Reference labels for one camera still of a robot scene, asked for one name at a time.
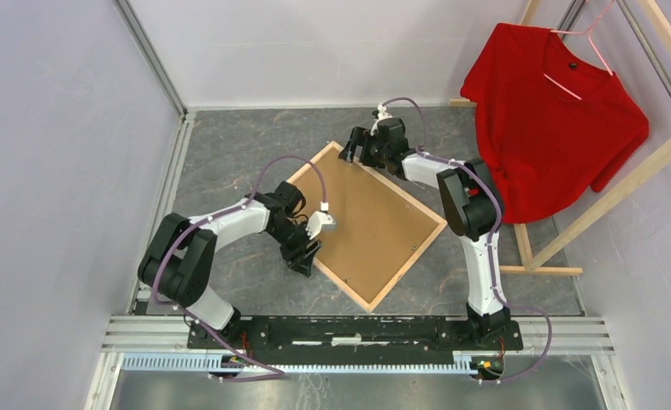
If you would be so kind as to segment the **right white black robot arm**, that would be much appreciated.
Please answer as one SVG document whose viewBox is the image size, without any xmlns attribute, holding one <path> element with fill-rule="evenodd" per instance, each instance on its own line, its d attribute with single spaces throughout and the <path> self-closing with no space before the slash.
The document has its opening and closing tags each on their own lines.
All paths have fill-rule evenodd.
<svg viewBox="0 0 671 410">
<path fill-rule="evenodd" d="M 457 161 L 412 148 L 399 118 L 356 126 L 339 154 L 347 162 L 385 169 L 401 180 L 438 190 L 448 227 L 459 237 L 468 272 L 468 341 L 491 347 L 510 321 L 497 261 L 503 201 L 491 172 L 480 158 Z"/>
</svg>

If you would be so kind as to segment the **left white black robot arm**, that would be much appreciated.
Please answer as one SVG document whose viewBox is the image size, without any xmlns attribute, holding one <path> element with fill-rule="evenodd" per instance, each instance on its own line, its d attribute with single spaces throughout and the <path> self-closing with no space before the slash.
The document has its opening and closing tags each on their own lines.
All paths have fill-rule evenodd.
<svg viewBox="0 0 671 410">
<path fill-rule="evenodd" d="M 209 327 L 208 335 L 219 347 L 231 348 L 241 337 L 241 325 L 235 320 L 239 311 L 209 284 L 215 253 L 265 232 L 279 244 L 288 268 L 310 276 L 321 247 L 318 237 L 336 223 L 326 202 L 298 220 L 305 203 L 295 185 L 282 182 L 273 192 L 256 192 L 210 214 L 168 214 L 144 252 L 138 279 L 151 287 L 152 299 L 183 309 Z"/>
</svg>

